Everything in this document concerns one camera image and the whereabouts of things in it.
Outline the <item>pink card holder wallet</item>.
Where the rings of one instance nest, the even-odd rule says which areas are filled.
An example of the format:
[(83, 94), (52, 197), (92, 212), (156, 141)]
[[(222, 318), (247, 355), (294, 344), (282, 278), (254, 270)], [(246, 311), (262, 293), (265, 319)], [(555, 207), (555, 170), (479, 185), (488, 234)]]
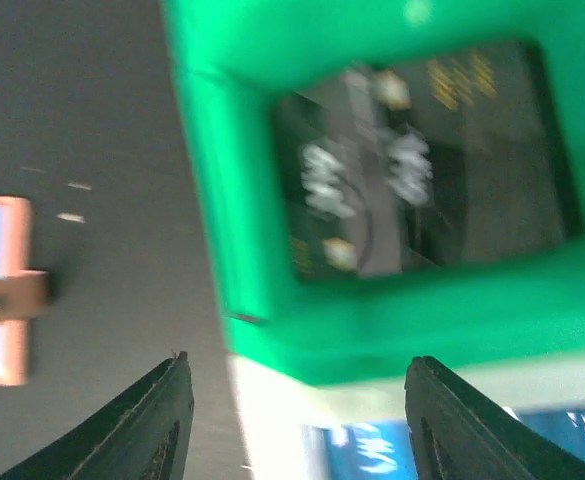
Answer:
[(26, 382), (29, 321), (48, 303), (48, 273), (29, 268), (31, 229), (30, 202), (0, 196), (0, 386)]

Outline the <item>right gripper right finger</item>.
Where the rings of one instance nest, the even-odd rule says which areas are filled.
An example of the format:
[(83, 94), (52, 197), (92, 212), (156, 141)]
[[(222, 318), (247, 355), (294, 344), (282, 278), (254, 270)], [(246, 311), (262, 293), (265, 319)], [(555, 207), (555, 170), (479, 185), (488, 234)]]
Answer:
[(420, 479), (585, 479), (584, 461), (431, 356), (408, 367), (405, 411)]

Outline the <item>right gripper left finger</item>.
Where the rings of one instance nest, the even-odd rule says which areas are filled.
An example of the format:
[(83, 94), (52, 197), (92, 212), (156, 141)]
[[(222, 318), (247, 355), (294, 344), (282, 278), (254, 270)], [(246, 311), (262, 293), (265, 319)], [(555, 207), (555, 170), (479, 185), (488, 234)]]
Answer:
[(181, 351), (0, 479), (180, 480), (193, 415), (191, 369)]

